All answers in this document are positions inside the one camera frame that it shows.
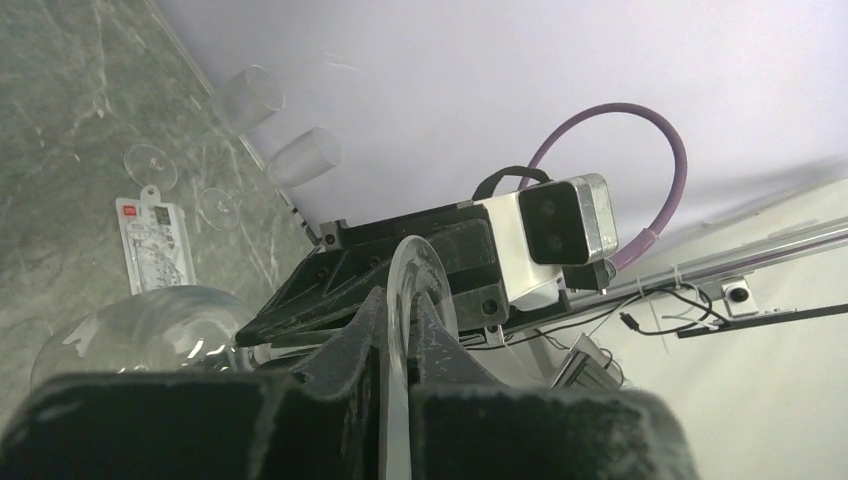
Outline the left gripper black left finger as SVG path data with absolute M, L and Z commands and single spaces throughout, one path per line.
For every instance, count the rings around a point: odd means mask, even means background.
M 5 479 L 375 479 L 376 287 L 291 369 L 69 374 L 38 387 L 1 439 Z

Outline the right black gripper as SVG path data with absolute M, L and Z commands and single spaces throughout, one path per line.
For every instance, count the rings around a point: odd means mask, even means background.
M 531 252 L 533 216 L 516 201 L 438 207 L 359 226 L 322 225 L 327 250 L 309 255 L 236 334 L 240 347 L 345 325 L 382 287 L 409 326 L 406 307 L 425 292 L 449 332 L 486 336 L 569 302 L 560 265 Z

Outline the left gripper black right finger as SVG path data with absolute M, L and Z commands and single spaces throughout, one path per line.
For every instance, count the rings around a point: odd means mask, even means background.
M 415 479 L 696 479 L 684 430 L 639 390 L 514 388 L 415 296 L 410 391 Z

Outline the clear wine glass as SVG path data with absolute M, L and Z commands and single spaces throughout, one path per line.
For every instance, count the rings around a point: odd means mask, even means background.
M 407 358 L 413 347 L 415 296 L 406 305 L 410 322 L 404 328 L 386 292 L 386 317 L 377 327 L 379 475 L 410 473 Z M 274 369 L 253 366 L 251 350 L 235 341 L 248 315 L 240 300 L 208 287 L 177 286 L 132 296 L 53 335 L 37 357 L 33 392 L 69 374 Z

